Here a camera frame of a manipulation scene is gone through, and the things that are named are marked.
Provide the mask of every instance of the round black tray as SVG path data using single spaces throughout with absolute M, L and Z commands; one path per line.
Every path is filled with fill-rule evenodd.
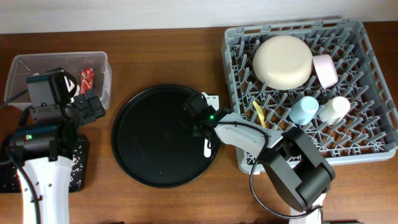
M 194 93 L 180 85 L 154 86 L 121 108 L 113 124 L 112 148 L 130 177 L 151 187 L 169 188 L 193 181 L 207 170 L 220 145 L 206 158 L 205 139 L 194 137 L 181 122 L 182 105 Z

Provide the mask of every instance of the gray dish rack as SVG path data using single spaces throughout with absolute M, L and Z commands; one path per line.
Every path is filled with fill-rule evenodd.
M 313 55 L 329 54 L 338 73 L 338 83 L 326 90 L 315 72 L 304 85 L 292 90 L 274 90 L 260 82 L 252 69 L 258 47 L 275 35 L 292 35 L 304 41 Z M 288 130 L 298 126 L 312 139 L 331 165 L 390 159 L 398 148 L 398 113 L 361 21 L 337 19 L 289 24 L 236 27 L 225 31 L 223 46 L 225 81 L 232 109 L 242 118 L 259 124 L 253 102 L 263 109 L 266 126 Z M 320 105 L 334 96 L 349 99 L 351 109 L 339 123 L 330 126 L 316 116 L 305 126 L 289 121 L 290 107 L 303 96 L 315 97 Z M 317 114 L 324 109 L 320 106 Z M 236 148 L 238 166 L 249 173 L 254 157 Z M 289 161 L 293 167 L 300 158 Z M 257 172 L 264 172 L 259 165 Z

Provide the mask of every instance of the wooden table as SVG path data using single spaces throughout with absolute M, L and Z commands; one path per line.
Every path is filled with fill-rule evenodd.
M 395 102 L 398 102 L 398 22 L 366 23 L 366 30 Z M 224 83 L 221 41 L 226 28 L 123 30 L 0 35 L 0 98 L 14 56 L 49 52 L 105 51 L 113 70 L 111 107 L 82 128 L 90 140 L 85 188 L 70 194 L 71 223 L 275 223 L 253 199 L 249 176 L 239 171 L 233 146 L 222 146 L 211 167 L 192 183 L 154 189 L 132 180 L 116 163 L 111 128 L 122 105 L 162 83 L 216 93 L 230 106 Z M 0 139 L 17 126 L 21 112 L 0 111 Z M 325 220 L 398 221 L 398 157 L 334 167 L 325 199 Z M 289 213 L 266 175 L 256 176 L 259 197 Z M 0 222 L 22 223 L 20 194 L 0 195 Z

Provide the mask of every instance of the white backdrop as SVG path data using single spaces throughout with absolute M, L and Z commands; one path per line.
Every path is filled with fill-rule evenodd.
M 157 29 L 355 17 L 398 20 L 395 0 L 2 0 L 0 33 Z

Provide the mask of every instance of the transparent container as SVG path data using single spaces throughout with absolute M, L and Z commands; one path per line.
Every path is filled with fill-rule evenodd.
M 4 101 L 26 90 L 26 79 L 35 73 L 62 67 L 73 75 L 80 84 L 79 73 L 87 68 L 93 68 L 94 89 L 104 109 L 108 109 L 111 102 L 112 69 L 109 66 L 105 52 L 69 52 L 55 54 L 17 55 L 11 64 L 8 74 Z M 22 95 L 9 103 L 20 110 L 31 105 L 29 94 Z

